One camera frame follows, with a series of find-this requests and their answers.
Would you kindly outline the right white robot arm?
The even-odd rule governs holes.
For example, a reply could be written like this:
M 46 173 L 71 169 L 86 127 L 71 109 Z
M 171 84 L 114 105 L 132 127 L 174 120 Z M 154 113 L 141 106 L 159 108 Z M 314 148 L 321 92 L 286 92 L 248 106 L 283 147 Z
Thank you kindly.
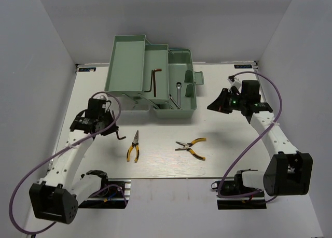
M 265 171 L 239 170 L 233 181 L 219 183 L 219 196 L 236 198 L 262 191 L 271 197 L 308 193 L 313 159 L 309 153 L 300 152 L 278 126 L 271 106 L 261 101 L 257 80 L 244 80 L 240 86 L 223 88 L 207 109 L 224 114 L 239 111 L 256 130 L 257 139 L 263 142 L 270 157 Z

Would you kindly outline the large silver ratchet wrench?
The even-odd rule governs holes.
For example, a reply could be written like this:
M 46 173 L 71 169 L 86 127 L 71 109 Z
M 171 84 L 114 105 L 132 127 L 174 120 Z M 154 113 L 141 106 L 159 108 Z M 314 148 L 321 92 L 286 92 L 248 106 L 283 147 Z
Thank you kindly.
M 182 83 L 181 82 L 177 82 L 176 83 L 176 89 L 177 89 L 177 104 L 178 104 L 178 108 L 181 109 L 181 89 L 182 89 Z

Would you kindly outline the green toolbox with clear lid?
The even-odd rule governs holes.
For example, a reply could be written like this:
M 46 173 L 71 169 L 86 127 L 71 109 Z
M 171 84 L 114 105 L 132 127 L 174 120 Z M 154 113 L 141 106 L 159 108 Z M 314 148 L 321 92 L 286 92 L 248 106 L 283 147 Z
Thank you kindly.
M 152 44 L 146 35 L 114 37 L 105 91 L 135 105 L 148 105 L 160 119 L 190 119 L 203 72 L 193 68 L 187 48 Z

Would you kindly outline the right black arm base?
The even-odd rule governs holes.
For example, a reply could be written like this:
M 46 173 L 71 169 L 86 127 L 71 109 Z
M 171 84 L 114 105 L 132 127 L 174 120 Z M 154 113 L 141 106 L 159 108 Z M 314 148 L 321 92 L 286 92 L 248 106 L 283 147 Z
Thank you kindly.
M 217 192 L 217 195 L 222 195 L 231 198 L 254 198 L 264 197 L 263 191 L 259 191 L 255 188 L 248 188 L 238 185 L 234 180 L 226 180 L 221 186 L 220 193 L 218 193 L 218 187 L 221 181 L 214 181 L 211 184 L 211 189 Z

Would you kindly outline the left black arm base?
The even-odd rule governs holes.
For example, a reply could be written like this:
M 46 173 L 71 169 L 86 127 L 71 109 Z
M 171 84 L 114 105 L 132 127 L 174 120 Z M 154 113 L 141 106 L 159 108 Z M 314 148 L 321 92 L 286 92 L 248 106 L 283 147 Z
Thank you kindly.
M 130 198 L 131 180 L 130 179 L 117 179 L 110 180 L 108 185 L 117 185 L 124 193 L 124 197 L 121 190 L 116 186 L 111 186 L 102 193 L 88 198 L 79 205 L 81 209 L 125 209 L 126 204 Z

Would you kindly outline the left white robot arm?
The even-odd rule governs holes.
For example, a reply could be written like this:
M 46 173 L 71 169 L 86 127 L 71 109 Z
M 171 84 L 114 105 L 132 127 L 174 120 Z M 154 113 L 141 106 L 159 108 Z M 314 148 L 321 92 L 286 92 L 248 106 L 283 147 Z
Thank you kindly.
M 87 109 L 78 113 L 70 126 L 67 151 L 58 156 L 49 173 L 30 187 L 29 196 L 36 218 L 70 224 L 79 205 L 96 193 L 109 192 L 107 173 L 90 170 L 78 181 L 77 169 L 92 145 L 96 133 L 106 136 L 118 131 L 106 99 L 89 99 Z

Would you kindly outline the dark hex key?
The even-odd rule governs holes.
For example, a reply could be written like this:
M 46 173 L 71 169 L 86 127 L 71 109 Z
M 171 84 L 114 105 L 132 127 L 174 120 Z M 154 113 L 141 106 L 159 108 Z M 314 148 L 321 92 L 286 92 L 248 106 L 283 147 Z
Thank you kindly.
M 145 90 L 145 93 L 151 92 L 152 91 L 152 84 L 153 84 L 153 76 L 154 76 L 155 70 L 151 70 L 151 77 L 150 77 L 150 88 L 149 90 Z
M 123 140 L 123 139 L 127 138 L 126 136 L 120 136 L 119 131 L 116 131 L 116 137 L 117 137 L 118 140 Z
M 161 68 L 157 68 L 157 69 L 154 69 L 155 70 L 155 73 L 154 73 L 154 76 L 153 76 L 153 88 L 154 88 L 154 97 L 157 96 L 157 92 L 156 92 L 156 72 L 161 72 L 162 69 Z

